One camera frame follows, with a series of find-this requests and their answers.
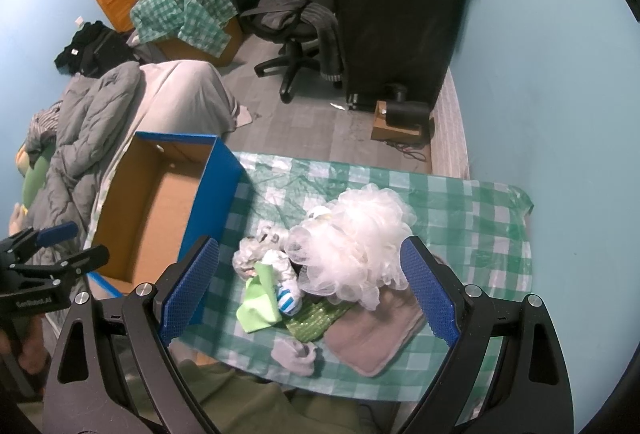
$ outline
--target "gray floor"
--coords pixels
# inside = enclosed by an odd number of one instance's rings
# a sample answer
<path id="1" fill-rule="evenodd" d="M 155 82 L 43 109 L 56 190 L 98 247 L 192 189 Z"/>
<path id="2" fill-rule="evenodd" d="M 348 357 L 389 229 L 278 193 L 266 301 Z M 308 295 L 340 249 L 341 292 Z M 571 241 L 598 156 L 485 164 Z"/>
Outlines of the gray floor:
<path id="1" fill-rule="evenodd" d="M 254 66 L 277 56 L 279 48 L 250 36 L 233 64 L 220 68 L 227 88 L 254 118 L 252 124 L 226 137 L 231 150 L 431 172 L 428 147 L 424 150 L 427 162 L 423 162 L 370 140 L 373 114 L 332 106 L 346 107 L 344 92 L 317 72 L 302 69 L 294 80 L 293 101 L 283 104 L 278 94 L 282 72 L 264 78 L 254 73 Z"/>

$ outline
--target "green pillow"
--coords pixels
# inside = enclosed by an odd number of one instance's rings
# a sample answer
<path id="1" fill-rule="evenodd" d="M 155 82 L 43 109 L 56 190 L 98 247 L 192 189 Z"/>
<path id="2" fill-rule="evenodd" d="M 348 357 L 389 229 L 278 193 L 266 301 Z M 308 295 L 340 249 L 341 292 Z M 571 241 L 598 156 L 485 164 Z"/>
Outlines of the green pillow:
<path id="1" fill-rule="evenodd" d="M 49 170 L 49 164 L 51 163 L 51 156 L 53 156 L 55 150 L 55 143 L 50 143 L 36 160 L 33 169 L 29 167 L 24 175 L 24 184 L 22 185 L 22 204 L 27 209 L 31 206 L 33 200 L 36 199 L 38 191 L 44 187 L 47 170 Z"/>

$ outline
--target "open box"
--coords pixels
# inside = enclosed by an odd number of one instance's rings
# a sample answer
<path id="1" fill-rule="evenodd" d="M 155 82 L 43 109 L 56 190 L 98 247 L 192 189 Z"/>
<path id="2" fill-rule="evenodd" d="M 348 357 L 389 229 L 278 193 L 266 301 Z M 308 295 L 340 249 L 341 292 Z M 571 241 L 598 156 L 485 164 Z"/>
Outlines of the open box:
<path id="1" fill-rule="evenodd" d="M 109 262 L 90 274 L 112 297 L 154 283 L 202 235 L 219 241 L 242 167 L 219 137 L 136 133 L 120 160 L 92 245 Z M 193 321 L 199 321 L 202 303 Z"/>

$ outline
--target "human hand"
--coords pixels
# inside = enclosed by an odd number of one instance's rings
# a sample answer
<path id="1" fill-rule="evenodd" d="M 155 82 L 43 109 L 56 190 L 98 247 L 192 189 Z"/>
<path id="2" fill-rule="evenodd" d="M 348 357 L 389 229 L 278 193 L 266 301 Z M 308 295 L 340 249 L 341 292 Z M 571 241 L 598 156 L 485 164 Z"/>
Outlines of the human hand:
<path id="1" fill-rule="evenodd" d="M 18 356 L 18 364 L 29 374 L 38 374 L 47 364 L 47 350 L 44 347 L 42 335 L 42 317 L 31 317 L 27 328 L 27 335 L 22 340 L 22 352 Z M 11 354 L 11 342 L 6 333 L 0 330 L 0 354 Z"/>

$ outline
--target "gray comforter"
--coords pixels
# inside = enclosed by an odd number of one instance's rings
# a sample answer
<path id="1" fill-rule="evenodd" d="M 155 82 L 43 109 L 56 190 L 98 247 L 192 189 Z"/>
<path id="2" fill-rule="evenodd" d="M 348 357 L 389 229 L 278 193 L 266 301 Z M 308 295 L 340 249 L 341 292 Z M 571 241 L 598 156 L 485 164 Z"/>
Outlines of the gray comforter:
<path id="1" fill-rule="evenodd" d="M 32 258 L 34 264 L 51 265 L 82 249 L 100 180 L 117 148 L 141 75 L 137 63 L 127 62 L 100 79 L 76 77 L 63 94 L 56 152 L 26 226 L 43 229 L 74 221 L 79 234 L 40 250 Z"/>

